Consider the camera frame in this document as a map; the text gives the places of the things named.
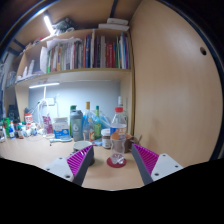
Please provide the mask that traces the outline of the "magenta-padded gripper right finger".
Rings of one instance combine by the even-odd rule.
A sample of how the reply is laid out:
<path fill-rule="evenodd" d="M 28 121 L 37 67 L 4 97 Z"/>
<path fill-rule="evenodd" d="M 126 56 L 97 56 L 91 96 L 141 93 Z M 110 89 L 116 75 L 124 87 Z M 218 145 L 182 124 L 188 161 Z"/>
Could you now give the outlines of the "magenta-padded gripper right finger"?
<path fill-rule="evenodd" d="M 182 166 L 168 154 L 158 155 L 137 144 L 132 145 L 132 155 L 145 185 L 182 169 Z"/>

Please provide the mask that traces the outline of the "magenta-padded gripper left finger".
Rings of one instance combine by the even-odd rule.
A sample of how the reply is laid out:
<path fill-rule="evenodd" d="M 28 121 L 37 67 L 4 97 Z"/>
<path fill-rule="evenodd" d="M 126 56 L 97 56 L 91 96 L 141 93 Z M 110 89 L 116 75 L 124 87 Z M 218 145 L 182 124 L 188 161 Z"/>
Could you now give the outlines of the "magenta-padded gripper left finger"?
<path fill-rule="evenodd" d="M 94 157 L 93 146 L 87 146 L 67 158 L 57 158 L 45 170 L 78 186 L 83 184 L 86 172 Z"/>

